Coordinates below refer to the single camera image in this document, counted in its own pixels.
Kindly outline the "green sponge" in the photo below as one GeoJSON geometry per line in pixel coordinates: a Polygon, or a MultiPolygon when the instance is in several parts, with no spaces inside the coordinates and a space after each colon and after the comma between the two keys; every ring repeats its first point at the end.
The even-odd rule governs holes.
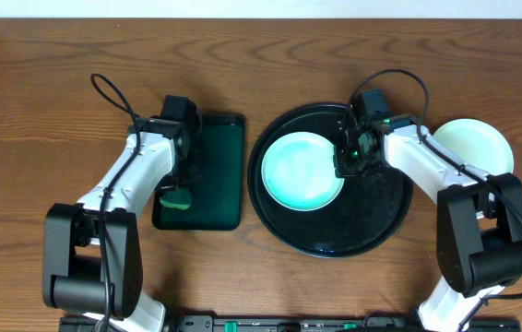
{"type": "Polygon", "coordinates": [[[160,204],[165,208],[187,210],[192,204],[191,192],[186,188],[178,188],[164,193],[160,197],[160,204]]]}

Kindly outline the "pale green plate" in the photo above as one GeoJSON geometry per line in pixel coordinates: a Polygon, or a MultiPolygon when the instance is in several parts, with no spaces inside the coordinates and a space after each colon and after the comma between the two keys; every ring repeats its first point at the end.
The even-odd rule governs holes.
{"type": "Polygon", "coordinates": [[[506,138],[483,121],[456,119],[441,125],[433,137],[463,161],[491,175],[514,171],[514,155],[506,138]]]}
{"type": "Polygon", "coordinates": [[[335,174],[334,144],[311,132],[294,132],[274,141],[262,159],[262,183],[285,208],[309,212],[329,205],[345,180],[335,174]]]}

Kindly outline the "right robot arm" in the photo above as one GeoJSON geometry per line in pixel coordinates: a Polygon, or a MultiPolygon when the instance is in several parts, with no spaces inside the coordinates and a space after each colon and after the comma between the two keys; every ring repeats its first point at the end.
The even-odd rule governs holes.
{"type": "Polygon", "coordinates": [[[398,170],[435,203],[442,277],[417,310],[424,329],[463,331],[489,301],[508,299],[522,277],[522,183],[512,173],[466,163],[408,114],[340,120],[335,165],[339,177],[398,170]]]}

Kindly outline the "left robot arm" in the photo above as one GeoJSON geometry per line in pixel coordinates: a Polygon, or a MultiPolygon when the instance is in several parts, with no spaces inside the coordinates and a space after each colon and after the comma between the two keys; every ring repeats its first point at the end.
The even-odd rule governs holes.
{"type": "Polygon", "coordinates": [[[96,328],[161,331],[165,307],[143,291],[137,221],[156,191],[188,175],[202,121],[140,118],[112,168],[74,204],[46,214],[42,298],[96,320],[96,328]]]}

